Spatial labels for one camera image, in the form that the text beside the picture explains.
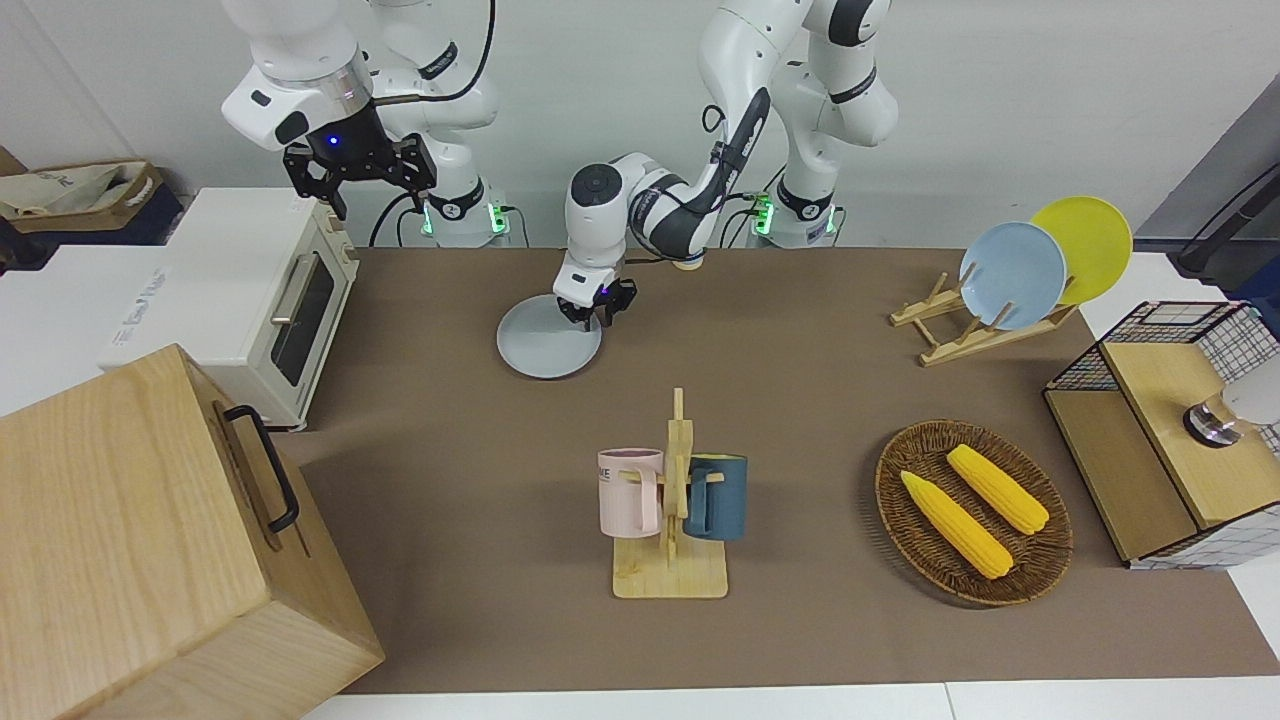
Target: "oven door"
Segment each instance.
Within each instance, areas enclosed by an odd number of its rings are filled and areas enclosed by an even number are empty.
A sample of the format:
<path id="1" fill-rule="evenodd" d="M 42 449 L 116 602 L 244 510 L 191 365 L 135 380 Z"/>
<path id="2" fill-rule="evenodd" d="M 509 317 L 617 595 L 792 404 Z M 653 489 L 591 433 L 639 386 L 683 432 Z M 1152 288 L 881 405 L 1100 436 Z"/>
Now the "oven door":
<path id="1" fill-rule="evenodd" d="M 270 364 L 264 373 L 276 397 L 291 400 L 289 411 L 302 421 L 334 325 L 349 290 L 329 243 L 316 233 L 293 261 L 289 279 L 270 316 Z"/>

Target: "mug handle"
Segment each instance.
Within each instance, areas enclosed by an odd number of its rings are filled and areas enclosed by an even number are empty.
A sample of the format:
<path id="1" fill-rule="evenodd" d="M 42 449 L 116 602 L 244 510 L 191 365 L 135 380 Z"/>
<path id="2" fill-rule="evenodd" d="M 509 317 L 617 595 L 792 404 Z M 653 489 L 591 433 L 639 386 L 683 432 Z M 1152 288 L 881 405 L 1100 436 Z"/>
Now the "mug handle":
<path id="1" fill-rule="evenodd" d="M 640 473 L 640 532 L 658 532 L 658 473 L 637 468 Z"/>
<path id="2" fill-rule="evenodd" d="M 689 529 L 707 533 L 707 468 L 694 468 L 689 473 Z"/>

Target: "wicker basket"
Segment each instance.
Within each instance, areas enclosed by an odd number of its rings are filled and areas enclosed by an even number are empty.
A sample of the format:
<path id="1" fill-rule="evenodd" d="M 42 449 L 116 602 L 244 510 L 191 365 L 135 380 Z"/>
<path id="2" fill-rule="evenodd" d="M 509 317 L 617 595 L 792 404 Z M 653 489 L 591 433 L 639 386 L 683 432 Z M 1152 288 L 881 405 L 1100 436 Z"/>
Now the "wicker basket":
<path id="1" fill-rule="evenodd" d="M 1048 510 L 1048 524 L 1024 536 L 991 509 L 947 464 L 946 454 L 968 443 L 1009 473 Z M 929 524 L 902 486 L 910 470 L 945 489 L 977 518 L 1014 556 L 1014 569 L 988 580 Z M 881 520 L 899 551 L 929 582 L 960 598 L 986 606 L 1016 605 L 1041 597 L 1062 578 L 1071 561 L 1071 521 L 1048 475 L 1000 436 L 955 420 L 928 420 L 893 437 L 876 465 L 876 501 Z"/>

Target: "wooden mug holder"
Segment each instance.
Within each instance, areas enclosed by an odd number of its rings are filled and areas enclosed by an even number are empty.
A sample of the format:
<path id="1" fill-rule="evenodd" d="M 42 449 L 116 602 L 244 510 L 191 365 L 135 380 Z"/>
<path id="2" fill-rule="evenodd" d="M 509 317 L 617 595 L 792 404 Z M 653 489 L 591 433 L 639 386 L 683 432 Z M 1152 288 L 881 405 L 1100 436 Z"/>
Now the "wooden mug holder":
<path id="1" fill-rule="evenodd" d="M 685 418 L 685 391 L 675 391 L 675 413 L 667 420 L 662 530 L 648 538 L 613 539 L 613 594 L 640 598 L 721 598 L 728 594 L 724 543 L 691 538 L 681 529 L 689 518 L 689 461 L 694 455 L 694 421 Z M 639 480 L 639 473 L 622 473 Z M 707 482 L 723 482 L 713 473 Z"/>
<path id="2" fill-rule="evenodd" d="M 906 302 L 902 305 L 901 310 L 888 316 L 888 322 L 893 327 L 906 324 L 914 325 L 924 338 L 924 342 L 929 343 L 929 350 L 920 354 L 920 365 L 924 365 L 925 368 L 941 365 L 942 363 L 957 360 L 968 355 L 975 355 L 984 350 L 991 350 L 992 347 L 1000 347 L 1001 345 L 1009 345 L 1010 342 L 1018 342 L 1050 331 L 1056 331 L 1079 309 L 1079 305 L 1059 305 L 1052 313 L 1034 325 L 1016 331 L 1001 331 L 997 329 L 996 325 L 998 325 L 1001 320 L 1009 315 L 1009 313 L 1012 313 L 1015 307 L 1012 302 L 1007 302 L 991 324 L 983 324 L 980 318 L 969 314 L 969 310 L 965 307 L 964 299 L 960 296 L 960 288 L 964 287 L 964 283 L 968 282 L 969 275 L 972 275 L 977 268 L 978 264 L 972 263 L 969 268 L 965 269 L 964 275 L 960 277 L 960 282 L 950 290 L 942 290 L 942 286 L 947 282 L 947 273 L 940 274 L 938 281 L 933 283 L 933 290 L 929 291 L 928 297 L 918 302 Z M 1074 278 L 1066 279 L 1066 287 L 1071 286 L 1073 279 Z M 968 327 L 965 327 L 964 332 L 961 332 L 955 340 L 950 342 L 938 342 L 933 333 L 929 332 L 929 328 L 924 325 L 924 320 L 937 318 L 940 315 L 948 315 L 956 311 L 969 314 L 972 320 Z"/>

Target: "plate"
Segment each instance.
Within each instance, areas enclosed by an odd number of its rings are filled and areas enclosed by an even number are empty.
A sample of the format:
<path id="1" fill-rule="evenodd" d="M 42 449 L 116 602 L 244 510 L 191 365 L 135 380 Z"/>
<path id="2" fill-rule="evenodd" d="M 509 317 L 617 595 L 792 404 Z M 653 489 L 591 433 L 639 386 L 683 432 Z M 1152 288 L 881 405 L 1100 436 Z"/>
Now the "plate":
<path id="1" fill-rule="evenodd" d="M 1066 259 L 1044 229 L 1030 223 L 1004 223 L 984 232 L 960 261 L 960 277 L 972 264 L 960 296 L 983 324 L 1018 331 L 1053 311 L 1066 284 Z M 1012 302 L 998 324 L 1005 304 Z"/>
<path id="2" fill-rule="evenodd" d="M 581 370 L 600 348 L 600 324 L 590 331 L 561 314 L 554 295 L 530 297 L 498 323 L 498 352 L 517 373 L 538 379 Z"/>
<path id="3" fill-rule="evenodd" d="M 1066 258 L 1071 283 L 1062 291 L 1064 305 L 1079 305 L 1111 290 L 1129 266 L 1129 220 L 1101 197 L 1055 200 L 1036 213 L 1032 224 L 1053 236 Z"/>
<path id="4" fill-rule="evenodd" d="M 1048 510 L 1048 523 L 1024 536 L 991 509 L 947 464 L 947 452 L 966 443 L 1009 473 Z M 911 501 L 900 471 L 937 484 L 973 515 L 1014 556 L 1014 569 L 988 580 L 951 547 Z M 1029 602 L 1053 589 L 1071 562 L 1071 519 L 1062 496 L 1039 466 L 996 433 L 956 420 L 928 420 L 897 433 L 876 465 L 876 502 L 890 538 L 931 583 L 970 603 Z"/>

